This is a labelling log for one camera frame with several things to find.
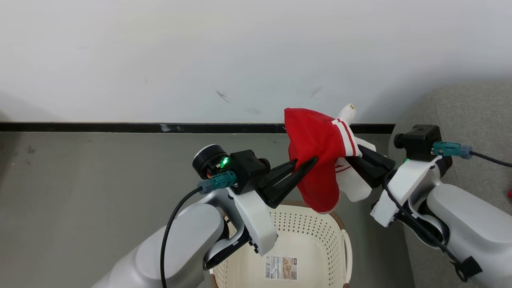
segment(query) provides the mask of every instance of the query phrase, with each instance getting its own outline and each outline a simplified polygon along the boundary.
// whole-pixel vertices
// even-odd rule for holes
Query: laundry basket
[[[268,212],[279,235],[274,248],[261,257],[244,245],[210,270],[214,288],[348,288],[352,247],[336,214],[318,214],[299,201]],[[231,237],[236,230],[228,226]]]

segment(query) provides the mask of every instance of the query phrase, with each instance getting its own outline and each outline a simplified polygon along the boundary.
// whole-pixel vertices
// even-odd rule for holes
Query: white wall
[[[357,122],[394,122],[432,88],[512,75],[511,13],[509,0],[0,0],[0,120],[281,122],[286,107],[352,102]]]

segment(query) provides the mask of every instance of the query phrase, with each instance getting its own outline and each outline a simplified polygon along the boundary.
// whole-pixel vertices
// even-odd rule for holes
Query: green led light
[[[221,168],[224,168],[224,166],[228,163],[228,161],[229,161],[229,158],[228,158],[228,157],[224,158],[224,160],[222,160],[222,162],[221,162],[221,164],[220,164],[220,167],[221,167]]]

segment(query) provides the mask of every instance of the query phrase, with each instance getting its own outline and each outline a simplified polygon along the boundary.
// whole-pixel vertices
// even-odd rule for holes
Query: cable connector
[[[453,142],[434,142],[432,146],[432,154],[440,155],[443,157],[447,156],[459,156],[464,159],[471,159],[472,155],[470,152],[473,150],[471,146],[462,146],[459,143]]]
[[[199,194],[205,195],[205,194],[210,193],[213,190],[233,186],[236,182],[237,182],[236,175],[233,173],[233,171],[228,171],[226,173],[212,176],[208,180],[204,180],[204,181],[197,183],[197,187],[202,187],[203,189],[201,191],[199,191]]]

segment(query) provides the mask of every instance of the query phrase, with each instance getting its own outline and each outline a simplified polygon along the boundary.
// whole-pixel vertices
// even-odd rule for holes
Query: red cloth
[[[302,108],[285,109],[285,127],[290,138],[288,153],[290,160],[297,159],[296,167],[318,157],[297,185],[304,201],[319,213],[331,212],[339,202],[335,163],[340,157],[356,156],[358,151],[352,131],[339,119]]]

